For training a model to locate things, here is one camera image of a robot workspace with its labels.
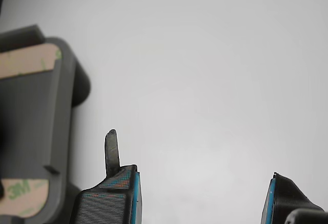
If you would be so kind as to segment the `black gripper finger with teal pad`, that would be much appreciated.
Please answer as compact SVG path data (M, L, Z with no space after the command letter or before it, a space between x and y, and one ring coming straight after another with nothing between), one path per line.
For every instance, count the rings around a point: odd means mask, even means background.
M291 179L275 172L261 223L327 223L327 211L312 203Z

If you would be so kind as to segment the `black grainy gripper finger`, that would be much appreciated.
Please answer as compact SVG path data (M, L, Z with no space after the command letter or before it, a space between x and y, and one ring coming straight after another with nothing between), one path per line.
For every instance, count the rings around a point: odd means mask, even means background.
M1 99L1 180L3 177L3 157L4 157L4 150L5 144L8 137L8 114L6 111L6 107L4 106L4 102Z

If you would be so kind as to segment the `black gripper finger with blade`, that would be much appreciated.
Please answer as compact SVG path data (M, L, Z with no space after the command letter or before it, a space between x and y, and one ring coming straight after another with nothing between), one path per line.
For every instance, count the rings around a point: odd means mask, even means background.
M141 224L142 196L137 165L121 166L116 130L105 137L106 177L76 197L70 223Z

